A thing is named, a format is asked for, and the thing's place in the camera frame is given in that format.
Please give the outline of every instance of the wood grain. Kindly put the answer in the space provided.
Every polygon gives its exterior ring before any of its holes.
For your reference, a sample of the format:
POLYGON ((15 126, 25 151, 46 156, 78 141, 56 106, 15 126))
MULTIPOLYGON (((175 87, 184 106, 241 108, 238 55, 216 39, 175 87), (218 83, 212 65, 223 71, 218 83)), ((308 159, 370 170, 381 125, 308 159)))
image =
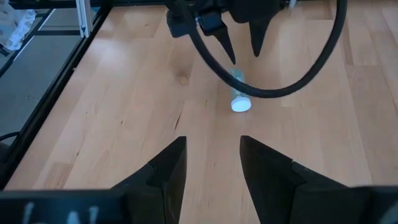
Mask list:
MULTIPOLYGON (((245 113, 231 111, 230 88, 189 37, 171 37, 165 8, 114 8, 7 189, 109 188, 184 135, 181 223, 258 223, 239 158, 243 134, 346 185, 398 184, 397 7, 350 1, 340 44, 314 81, 285 98, 252 98, 245 113)), ((334 1, 280 12, 258 58, 248 25, 223 14, 236 67, 261 88, 296 82, 324 46, 334 12, 334 1)), ((233 67, 216 39, 205 43, 233 67)))

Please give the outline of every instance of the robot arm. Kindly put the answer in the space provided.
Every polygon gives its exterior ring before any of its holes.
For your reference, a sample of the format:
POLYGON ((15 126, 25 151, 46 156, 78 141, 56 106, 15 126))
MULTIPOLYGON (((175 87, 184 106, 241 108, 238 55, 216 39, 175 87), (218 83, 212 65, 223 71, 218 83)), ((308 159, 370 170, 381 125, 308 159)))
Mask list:
POLYGON ((167 13, 167 23, 173 37, 186 34, 191 37, 203 60, 229 86, 250 96, 278 98, 292 94, 310 83, 328 60, 343 30, 347 11, 347 0, 337 0, 336 2, 335 23, 318 59, 298 82, 276 90, 262 90, 236 80, 209 53, 196 26, 198 21, 205 35, 214 35, 234 62, 235 57, 228 29, 221 20, 221 13, 229 11, 236 22, 249 23, 253 52, 258 56, 268 24, 284 8, 284 2, 280 2, 280 0, 214 0, 210 2, 201 0, 190 6, 184 0, 166 0, 166 6, 170 10, 167 13))

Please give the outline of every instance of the metal bar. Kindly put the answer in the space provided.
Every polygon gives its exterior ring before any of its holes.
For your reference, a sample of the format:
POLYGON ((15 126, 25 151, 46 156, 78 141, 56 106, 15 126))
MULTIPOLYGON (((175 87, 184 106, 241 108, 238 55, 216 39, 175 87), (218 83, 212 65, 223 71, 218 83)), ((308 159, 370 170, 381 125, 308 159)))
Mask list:
POLYGON ((99 31, 102 23, 108 16, 111 7, 109 5, 101 7, 97 13, 96 23, 92 35, 89 38, 83 38, 72 51, 68 60, 65 62, 60 73, 51 83, 44 96, 40 99, 35 110, 25 123, 17 140, 10 146, 9 154, 0 162, 0 189, 4 189, 21 159, 24 157, 30 144, 39 132, 45 119, 49 115, 52 107, 60 96, 61 92, 68 83, 73 74, 73 69, 79 64, 87 48, 93 41, 95 34, 99 31))
POLYGON ((39 30, 35 35, 80 35, 79 30, 39 30))
MULTIPOLYGON (((112 6, 164 6, 164 0, 115 0, 111 2, 105 0, 112 4, 112 6)), ((195 0, 187 1, 188 4, 195 3, 195 0)), ((33 1, 33 0, 10 0, 9 4, 14 9, 65 9, 65 8, 76 8, 75 0, 66 1, 33 1)), ((101 7, 103 2, 100 0, 91 0, 90 4, 92 7, 101 7)))
POLYGON ((2 54, 5 57, 8 57, 8 55, 10 54, 7 50, 4 50, 4 46, 0 47, 0 54, 2 54))
POLYGON ((40 18, 40 17, 43 17, 43 16, 45 16, 45 13, 38 13, 38 14, 36 14, 36 18, 40 18))
POLYGON ((93 26, 90 16, 90 0, 76 0, 76 9, 79 19, 80 36, 89 37, 93 26))
POLYGON ((5 74, 5 72, 8 70, 8 68, 12 65, 12 63, 15 61, 16 58, 18 58, 19 54, 25 49, 26 45, 32 40, 33 36, 35 35, 35 32, 37 32, 42 25, 47 21, 47 18, 53 13, 54 9, 50 9, 47 11, 45 16, 37 23, 37 25, 33 28, 33 30, 29 33, 29 35, 26 37, 24 40, 24 43, 22 44, 21 48, 19 50, 16 50, 11 57, 8 58, 7 62, 4 63, 3 67, 0 69, 0 78, 5 74))

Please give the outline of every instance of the black mount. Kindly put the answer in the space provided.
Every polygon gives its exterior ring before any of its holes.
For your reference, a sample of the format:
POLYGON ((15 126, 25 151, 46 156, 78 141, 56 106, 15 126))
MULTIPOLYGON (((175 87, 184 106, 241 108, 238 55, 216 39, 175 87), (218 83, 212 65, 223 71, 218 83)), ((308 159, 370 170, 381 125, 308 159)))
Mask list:
POLYGON ((249 136, 240 155, 263 224, 398 222, 398 186, 346 187, 249 136))
MULTIPOLYGON (((251 45, 259 56, 264 37, 271 19, 285 7, 282 0, 197 0, 190 6, 192 18, 196 19, 205 36, 215 36, 235 64, 235 54, 228 28, 221 20, 221 13, 229 11, 238 23, 249 23, 251 45)), ((174 0, 166 0, 169 8, 167 23, 173 37, 188 34, 188 27, 174 0)))

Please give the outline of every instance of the white bottle cap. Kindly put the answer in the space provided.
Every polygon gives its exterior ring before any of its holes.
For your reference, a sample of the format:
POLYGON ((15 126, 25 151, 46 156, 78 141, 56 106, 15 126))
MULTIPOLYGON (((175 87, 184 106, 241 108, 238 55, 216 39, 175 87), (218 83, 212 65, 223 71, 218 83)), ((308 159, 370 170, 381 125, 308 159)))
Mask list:
POLYGON ((244 112, 250 109, 251 101, 248 97, 238 96, 231 102, 231 108, 235 112, 244 112))

